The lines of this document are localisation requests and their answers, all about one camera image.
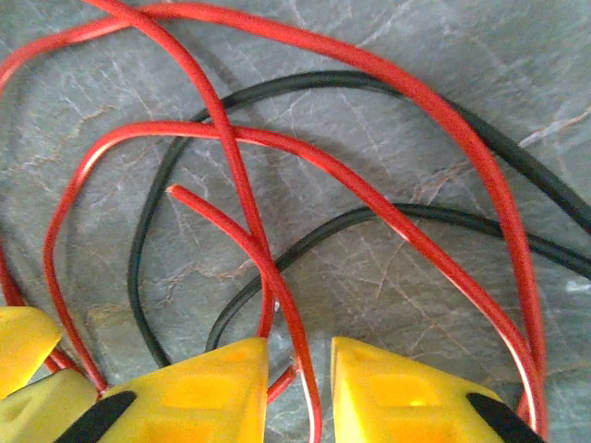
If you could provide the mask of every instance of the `yellow plastic housing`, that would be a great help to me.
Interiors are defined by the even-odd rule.
[[[110,389],[138,397],[101,443],[262,442],[267,358],[267,341],[248,339]]]
[[[0,442],[52,443],[97,397],[73,369],[59,371],[0,401]]]
[[[489,389],[352,339],[332,339],[336,443],[502,443],[465,397]]]
[[[60,330],[34,307],[0,307],[0,400],[27,384],[60,339]]]

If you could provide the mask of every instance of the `black wire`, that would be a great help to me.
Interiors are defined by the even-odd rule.
[[[484,233],[502,239],[501,226],[493,220],[478,215],[462,212],[460,210],[448,210],[436,206],[419,205],[413,203],[392,203],[398,210],[410,217],[444,222],[453,226]],[[378,216],[368,207],[350,210],[332,220],[327,221],[304,238],[290,246],[283,255],[275,261],[279,271],[289,268],[296,260],[305,255],[314,246],[320,244],[330,236],[339,233],[343,229],[356,224],[376,220]],[[542,237],[529,233],[527,235],[529,247],[542,257],[554,263],[570,269],[583,277],[591,280],[591,258],[584,257],[571,249],[556,245]],[[260,276],[255,277],[237,293],[230,303],[226,305],[222,313],[217,317],[211,328],[210,335],[205,345],[205,351],[211,351],[218,347],[223,331],[242,306],[246,304],[258,291],[260,291]]]
[[[352,88],[402,97],[400,92],[394,90],[389,85],[361,72],[320,71],[277,78],[240,90],[224,98],[223,105],[228,111],[235,111],[270,97],[297,90],[315,88]],[[579,198],[574,191],[546,166],[519,148],[519,146],[497,129],[460,105],[451,101],[447,102],[475,129],[493,152],[539,187],[540,190],[556,202],[575,222],[588,233],[591,233],[591,207]],[[193,121],[202,122],[208,118],[207,111],[203,110],[193,118]],[[190,141],[190,138],[175,138],[171,147],[164,154],[164,158],[154,177],[150,192],[146,197],[144,207],[139,216],[127,267],[129,303],[131,304],[131,309],[144,341],[159,366],[170,365],[170,359],[151,331],[141,308],[139,300],[139,262],[153,213],[158,206],[158,201],[163,195],[167,181],[180,155]]]

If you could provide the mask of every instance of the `floor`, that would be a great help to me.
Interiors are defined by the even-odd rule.
[[[148,2],[129,2],[133,4]],[[591,7],[584,0],[218,0],[215,4],[331,35],[393,60],[480,115],[556,172],[587,201],[591,143]],[[76,0],[5,0],[0,58],[35,37],[101,14]],[[168,29],[198,57],[221,94],[263,79],[341,67],[322,57],[232,30],[189,22]],[[0,223],[26,294],[52,314],[41,247],[51,213],[83,152],[115,126],[188,119],[202,107],[175,63],[135,31],[40,57],[0,103]],[[316,90],[269,100],[233,116],[315,143],[388,198],[493,216],[462,152],[413,105],[351,90]],[[101,162],[58,248],[70,312],[110,383],[155,368],[126,298],[126,263],[140,207],[168,138],[126,143]],[[331,217],[360,206],[342,186],[283,154],[244,147],[274,254]],[[527,229],[582,253],[581,229],[524,178],[502,165]],[[196,142],[175,181],[242,220],[217,143]],[[518,320],[504,244],[435,222],[434,240]],[[546,316],[550,439],[591,435],[591,282],[535,257]],[[215,228],[165,198],[142,266],[149,321],[176,361],[200,353],[219,311],[256,274]],[[308,329],[333,441],[330,340],[358,338],[498,391],[519,392],[513,362],[487,321],[408,245],[374,221],[316,247],[285,273]],[[224,337],[254,333],[259,301]],[[272,375],[290,358],[283,321],[271,337]],[[266,441],[303,441],[299,384],[268,411]]]

